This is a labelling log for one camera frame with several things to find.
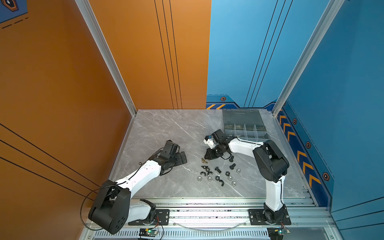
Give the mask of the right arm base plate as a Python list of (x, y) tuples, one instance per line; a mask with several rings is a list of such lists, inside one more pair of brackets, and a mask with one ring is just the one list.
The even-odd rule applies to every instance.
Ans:
[(292, 224), (286, 208), (281, 208), (276, 212), (262, 209), (249, 209), (248, 214), (252, 226), (281, 224), (289, 226)]

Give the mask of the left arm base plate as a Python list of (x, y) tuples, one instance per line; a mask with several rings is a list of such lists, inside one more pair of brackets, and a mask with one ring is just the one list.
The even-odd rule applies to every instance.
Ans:
[(169, 224), (170, 210), (169, 209), (156, 209), (151, 211), (149, 216), (144, 220), (135, 220), (128, 222), (129, 226), (155, 226), (161, 224), (167, 226)]

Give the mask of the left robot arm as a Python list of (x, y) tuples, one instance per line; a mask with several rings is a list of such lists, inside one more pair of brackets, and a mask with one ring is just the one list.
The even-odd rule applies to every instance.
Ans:
[(126, 223), (141, 221), (146, 225), (158, 224), (156, 205), (146, 199), (133, 200), (135, 194), (153, 179), (166, 175), (174, 167), (188, 162), (185, 152), (171, 140), (154, 152), (139, 168), (117, 181), (107, 180), (96, 193), (96, 199), (88, 213), (88, 219), (110, 234), (119, 232)]

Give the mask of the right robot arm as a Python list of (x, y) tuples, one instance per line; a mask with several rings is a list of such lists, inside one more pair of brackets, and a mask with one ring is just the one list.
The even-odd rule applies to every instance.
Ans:
[(205, 136), (204, 143), (209, 146), (205, 159), (222, 158), (224, 153), (243, 154), (254, 157), (260, 174), (266, 181), (266, 199), (261, 221), (267, 225), (291, 225), (291, 218), (283, 200), (284, 181), (290, 163), (272, 140), (251, 142), (237, 137), (228, 137), (222, 130)]

